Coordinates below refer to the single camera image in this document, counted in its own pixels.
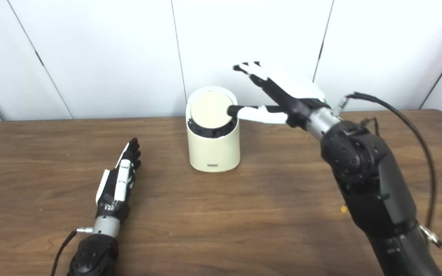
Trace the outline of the white and black left hand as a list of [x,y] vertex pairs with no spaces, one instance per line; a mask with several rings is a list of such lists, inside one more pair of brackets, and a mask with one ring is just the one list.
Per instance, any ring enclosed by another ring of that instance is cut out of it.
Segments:
[[130,212],[130,192],[142,164],[141,155],[140,143],[134,137],[121,152],[115,168],[104,170],[96,194],[96,218],[112,217],[124,224]]

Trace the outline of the white and black right hand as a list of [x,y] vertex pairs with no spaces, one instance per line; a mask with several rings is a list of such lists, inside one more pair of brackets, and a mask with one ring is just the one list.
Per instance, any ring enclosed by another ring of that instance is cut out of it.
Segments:
[[328,108],[324,93],[307,77],[294,80],[279,70],[259,61],[244,62],[233,70],[246,74],[276,105],[230,105],[227,115],[240,120],[283,124],[307,131],[310,116],[320,108]]

